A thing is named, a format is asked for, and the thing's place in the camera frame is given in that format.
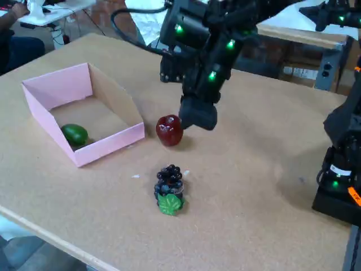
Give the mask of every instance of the pink cardboard box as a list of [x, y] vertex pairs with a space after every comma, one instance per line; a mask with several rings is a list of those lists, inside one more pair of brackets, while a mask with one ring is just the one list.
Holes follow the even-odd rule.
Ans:
[[[144, 122], [131, 96], [114, 80], [84, 63], [23, 81], [33, 117], [81, 167], [144, 138]], [[78, 124], [88, 143], [72, 148], [60, 130]]]

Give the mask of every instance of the green leaf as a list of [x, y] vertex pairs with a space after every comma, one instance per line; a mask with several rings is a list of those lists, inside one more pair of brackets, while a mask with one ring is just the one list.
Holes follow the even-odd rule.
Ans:
[[175, 216], [175, 212], [182, 207], [182, 201], [176, 195], [168, 194], [161, 196], [158, 194], [159, 210], [169, 216]]

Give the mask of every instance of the artificial apple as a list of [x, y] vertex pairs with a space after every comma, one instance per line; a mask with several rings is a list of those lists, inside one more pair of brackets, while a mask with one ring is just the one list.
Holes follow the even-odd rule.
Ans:
[[175, 146], [183, 136], [181, 119], [175, 115], [161, 117], [157, 122], [156, 131], [164, 146]]

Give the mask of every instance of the white desk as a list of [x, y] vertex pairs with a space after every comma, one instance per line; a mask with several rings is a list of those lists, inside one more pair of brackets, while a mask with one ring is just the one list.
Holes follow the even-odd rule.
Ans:
[[[45, 6], [51, 12], [46, 13], [44, 18], [37, 18], [35, 16], [27, 15], [19, 19], [21, 23], [33, 24], [39, 27], [44, 27], [50, 23], [56, 25], [55, 29], [52, 29], [51, 35], [54, 39], [55, 48], [61, 47], [63, 44], [62, 29], [57, 22], [62, 18], [66, 18], [74, 12], [88, 8], [96, 3], [96, 0], [67, 0], [66, 2], [56, 4], [54, 6]], [[6, 11], [0, 11], [0, 16], [4, 15]]]

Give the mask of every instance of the cork board surface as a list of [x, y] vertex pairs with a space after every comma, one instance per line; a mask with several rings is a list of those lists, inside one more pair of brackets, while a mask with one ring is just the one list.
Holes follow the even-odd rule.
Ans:
[[[20, 83], [84, 62], [132, 95], [147, 138], [76, 168], [32, 119]], [[341, 270], [350, 227], [311, 204], [330, 145], [322, 122], [345, 97], [233, 71], [215, 130], [189, 128], [165, 148], [154, 127], [182, 91], [160, 82], [159, 63], [89, 35], [0, 77], [0, 213], [99, 270]], [[177, 217], [153, 197], [169, 163], [189, 171]]]

